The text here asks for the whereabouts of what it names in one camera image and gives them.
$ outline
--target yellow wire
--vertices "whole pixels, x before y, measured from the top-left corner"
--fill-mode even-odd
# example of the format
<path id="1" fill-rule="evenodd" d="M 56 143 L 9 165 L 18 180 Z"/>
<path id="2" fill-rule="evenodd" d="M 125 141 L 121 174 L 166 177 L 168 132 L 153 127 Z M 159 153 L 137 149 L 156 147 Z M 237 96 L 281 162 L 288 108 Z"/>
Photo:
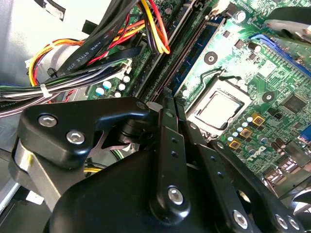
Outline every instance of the yellow wire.
<path id="1" fill-rule="evenodd" d="M 152 17 L 152 14 L 151 14 L 151 11 L 149 9 L 149 6 L 146 2 L 146 0 L 141 0 L 141 3 L 142 5 L 144 6 L 146 12 L 147 12 L 147 16 L 148 16 L 148 19 L 149 19 L 149 23 L 150 23 L 150 26 L 151 26 L 151 30 L 153 32 L 153 35 L 155 37 L 155 43 L 156 43 L 156 47 L 157 49 L 159 50 L 160 53 L 163 53 L 163 51 L 166 53 L 166 54 L 169 54 L 170 51 L 164 46 L 162 40 L 160 39 L 157 31 L 156 31 L 156 24 L 154 22 L 154 19 Z"/>
<path id="2" fill-rule="evenodd" d="M 138 31 L 140 31 L 141 29 L 143 29 L 145 27 L 145 24 L 141 24 L 139 27 L 137 27 L 137 28 L 135 28 L 135 29 L 132 29 L 132 30 L 130 30 L 129 32 L 127 32 L 126 34 L 124 34 L 124 37 L 127 37 L 127 36 L 129 36 L 129 35 L 132 35 L 132 34 L 134 34 L 134 33 L 136 33 L 136 32 L 138 32 Z M 114 39 L 113 39 L 113 41 L 117 41 L 117 40 L 119 40 L 119 36 L 117 36 L 117 37 L 115 37 Z"/>
<path id="3" fill-rule="evenodd" d="M 55 41 L 53 44 L 54 45 L 59 45 L 61 43 L 69 43 L 69 44 L 79 44 L 77 41 L 74 40 L 68 40 L 68 39 L 61 39 L 61 40 L 57 40 Z M 45 48 L 41 49 L 31 60 L 30 64 L 29 64 L 29 68 L 28 68 L 28 73 L 29 73 L 29 81 L 31 86 L 35 86 L 34 83 L 34 76 L 33 76 L 33 68 L 35 66 L 35 62 L 37 60 L 38 57 L 40 57 L 41 55 L 51 51 L 53 49 L 53 47 L 51 45 L 46 46 Z"/>
<path id="4" fill-rule="evenodd" d="M 92 173 L 96 173 L 96 172 L 99 172 L 101 171 L 102 169 L 101 168 L 96 168 L 96 167 L 86 167 L 84 168 L 84 172 L 92 172 Z"/>

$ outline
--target blue ram slot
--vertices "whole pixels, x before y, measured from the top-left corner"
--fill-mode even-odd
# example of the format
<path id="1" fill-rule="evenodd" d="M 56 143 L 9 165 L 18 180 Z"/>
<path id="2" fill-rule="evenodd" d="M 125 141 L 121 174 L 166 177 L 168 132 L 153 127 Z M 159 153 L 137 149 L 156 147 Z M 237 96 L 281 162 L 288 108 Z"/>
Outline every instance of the blue ram slot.
<path id="1" fill-rule="evenodd" d="M 311 125 L 308 126 L 300 135 L 306 141 L 311 142 Z"/>
<path id="2" fill-rule="evenodd" d="M 273 49 L 275 52 L 277 52 L 284 60 L 286 60 L 288 63 L 292 64 L 296 69 L 298 69 L 301 73 L 306 75 L 307 77 L 311 78 L 311 72 L 306 69 L 304 66 L 296 62 L 289 54 L 284 52 L 275 42 L 273 42 L 269 37 L 263 34 L 255 34 L 253 36 L 250 36 L 249 39 L 251 40 L 258 40 L 261 43 L 265 44 L 269 48 Z"/>
<path id="3" fill-rule="evenodd" d="M 177 73 L 172 79 L 170 89 L 173 90 L 174 94 L 183 84 L 191 68 L 200 57 L 206 45 L 213 39 L 215 33 L 218 31 L 220 26 L 223 25 L 223 22 L 224 21 L 222 17 L 219 17 L 215 20 L 210 19 L 209 21 L 205 22 L 203 28 L 201 29 L 201 32 L 199 33 L 199 35 L 196 36 L 195 41 L 188 50 L 188 55 L 186 56 L 182 65 L 179 67 Z"/>

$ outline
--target silver screw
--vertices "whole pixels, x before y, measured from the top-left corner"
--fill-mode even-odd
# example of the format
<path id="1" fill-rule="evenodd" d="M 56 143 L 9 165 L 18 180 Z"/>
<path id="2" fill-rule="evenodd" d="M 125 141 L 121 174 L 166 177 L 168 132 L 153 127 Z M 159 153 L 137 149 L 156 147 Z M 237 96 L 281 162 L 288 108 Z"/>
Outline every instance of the silver screw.
<path id="1" fill-rule="evenodd" d="M 181 205 L 184 202 L 184 197 L 182 193 L 177 188 L 169 188 L 169 198 L 170 200 L 176 204 Z"/>
<path id="2" fill-rule="evenodd" d="M 196 125 L 193 124 L 192 122 L 190 122 L 190 127 L 193 128 L 194 130 L 196 130 L 196 128 L 197 128 Z"/>
<path id="3" fill-rule="evenodd" d="M 290 224 L 291 224 L 296 230 L 299 230 L 299 229 L 300 229 L 298 223 L 297 223 L 291 216 L 288 216 L 288 220 L 290 221 Z"/>
<path id="4" fill-rule="evenodd" d="M 38 121 L 39 121 L 39 124 L 44 127 L 53 127 L 57 124 L 57 120 L 53 116 L 50 116 L 50 115 L 40 116 Z"/>
<path id="5" fill-rule="evenodd" d="M 243 229 L 247 229 L 247 227 L 248 227 L 247 220 L 246 220 L 246 218 L 245 218 L 239 211 L 234 210 L 234 211 L 233 211 L 233 217 L 234 217 L 235 222 L 236 222 L 240 227 L 242 227 Z"/>
<path id="6" fill-rule="evenodd" d="M 220 142 L 217 142 L 216 144 L 218 145 L 218 147 L 219 147 L 220 149 L 223 149 L 223 148 L 224 148 L 223 144 L 221 144 Z"/>
<path id="7" fill-rule="evenodd" d="M 84 143 L 84 140 L 85 140 L 83 134 L 79 131 L 68 132 L 66 135 L 66 138 L 70 143 L 76 144 L 76 145 L 80 145 Z"/>
<path id="8" fill-rule="evenodd" d="M 146 109 L 145 105 L 142 102 L 137 102 L 136 105 L 140 109 Z"/>
<path id="9" fill-rule="evenodd" d="M 287 223 L 284 221 L 284 219 L 282 219 L 280 215 L 276 215 L 276 220 L 282 228 L 288 229 Z"/>

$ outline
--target motherboard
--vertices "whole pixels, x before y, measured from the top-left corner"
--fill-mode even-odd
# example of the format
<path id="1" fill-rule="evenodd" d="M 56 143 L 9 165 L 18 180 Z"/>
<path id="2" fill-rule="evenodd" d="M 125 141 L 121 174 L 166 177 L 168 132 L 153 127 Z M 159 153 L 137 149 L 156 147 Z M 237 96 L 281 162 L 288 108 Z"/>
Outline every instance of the motherboard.
<path id="1" fill-rule="evenodd" d="M 207 141 L 219 138 L 259 177 L 297 164 L 296 146 L 311 123 L 310 43 L 278 36 L 266 20 L 307 0 L 157 0 L 170 37 L 169 56 L 146 47 L 131 71 L 89 99 L 136 96 L 156 101 L 164 86 L 185 106 Z M 217 10 L 222 14 L 211 14 Z M 133 10 L 139 20 L 139 9 Z"/>

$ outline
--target cable tie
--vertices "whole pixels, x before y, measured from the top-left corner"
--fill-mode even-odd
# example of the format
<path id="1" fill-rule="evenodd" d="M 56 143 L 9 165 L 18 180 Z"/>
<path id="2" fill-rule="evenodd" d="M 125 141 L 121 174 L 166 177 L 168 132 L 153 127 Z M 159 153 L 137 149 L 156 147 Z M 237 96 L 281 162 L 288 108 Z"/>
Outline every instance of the cable tie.
<path id="1" fill-rule="evenodd" d="M 49 93 L 49 91 L 48 91 L 47 87 L 45 86 L 45 84 L 40 84 L 40 88 L 41 88 L 41 91 L 43 93 L 43 97 L 44 98 L 49 98 L 49 97 L 52 96 L 52 94 Z"/>

